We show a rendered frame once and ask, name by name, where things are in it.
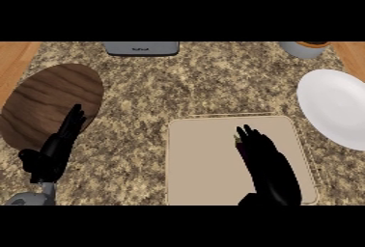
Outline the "grey flat appliance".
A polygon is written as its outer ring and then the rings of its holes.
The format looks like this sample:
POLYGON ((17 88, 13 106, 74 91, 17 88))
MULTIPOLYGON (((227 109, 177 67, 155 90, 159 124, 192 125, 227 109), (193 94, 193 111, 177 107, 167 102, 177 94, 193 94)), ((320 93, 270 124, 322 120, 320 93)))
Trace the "grey flat appliance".
POLYGON ((180 51, 177 41, 103 41, 102 44, 112 56, 174 56, 180 51))

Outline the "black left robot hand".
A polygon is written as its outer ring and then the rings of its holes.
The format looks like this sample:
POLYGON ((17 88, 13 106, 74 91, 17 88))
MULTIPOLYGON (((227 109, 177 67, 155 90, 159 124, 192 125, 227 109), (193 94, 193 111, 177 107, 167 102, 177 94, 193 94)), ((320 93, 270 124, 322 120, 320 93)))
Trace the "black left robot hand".
POLYGON ((75 104, 63 118, 59 131, 50 135, 41 149, 19 151, 22 169, 31 173, 31 183, 56 182, 60 179, 85 120, 81 105, 75 104))

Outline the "beige square tray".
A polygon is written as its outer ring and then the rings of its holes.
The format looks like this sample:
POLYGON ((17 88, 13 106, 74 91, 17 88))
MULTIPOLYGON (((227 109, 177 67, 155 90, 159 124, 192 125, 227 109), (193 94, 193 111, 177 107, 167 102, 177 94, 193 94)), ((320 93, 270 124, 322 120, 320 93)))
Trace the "beige square tray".
POLYGON ((301 187, 303 204, 317 202, 304 149, 291 119, 244 116, 174 120, 168 124, 165 176, 170 206, 233 206, 255 191, 235 148, 236 128, 248 125, 283 153, 301 187))

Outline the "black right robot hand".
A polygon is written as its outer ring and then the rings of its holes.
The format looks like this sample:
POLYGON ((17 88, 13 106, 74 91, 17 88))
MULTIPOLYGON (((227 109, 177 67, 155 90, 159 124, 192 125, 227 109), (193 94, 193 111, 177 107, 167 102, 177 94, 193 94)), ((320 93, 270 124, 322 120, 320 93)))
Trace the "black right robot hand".
POLYGON ((264 134, 246 124, 236 127, 235 148, 248 169, 255 191, 239 201, 241 206, 298 206, 303 194, 291 164, 264 134))

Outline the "oval dark wooden board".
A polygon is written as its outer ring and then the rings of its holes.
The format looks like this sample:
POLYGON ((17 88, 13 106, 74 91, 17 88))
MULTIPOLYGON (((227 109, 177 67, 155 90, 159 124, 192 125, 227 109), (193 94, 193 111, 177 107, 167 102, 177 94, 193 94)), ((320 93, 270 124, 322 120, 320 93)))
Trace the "oval dark wooden board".
POLYGON ((79 64, 51 66, 25 78, 0 112, 0 136, 16 150, 38 150, 57 132, 75 104, 91 123, 102 106, 103 86, 97 72, 79 64))

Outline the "white round plate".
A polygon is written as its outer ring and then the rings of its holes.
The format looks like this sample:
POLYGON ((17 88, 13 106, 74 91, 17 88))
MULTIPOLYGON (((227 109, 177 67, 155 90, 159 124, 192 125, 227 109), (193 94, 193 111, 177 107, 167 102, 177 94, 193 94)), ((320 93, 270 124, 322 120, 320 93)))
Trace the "white round plate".
POLYGON ((338 145, 365 151, 365 83, 334 69, 301 78, 297 99, 310 124, 338 145))

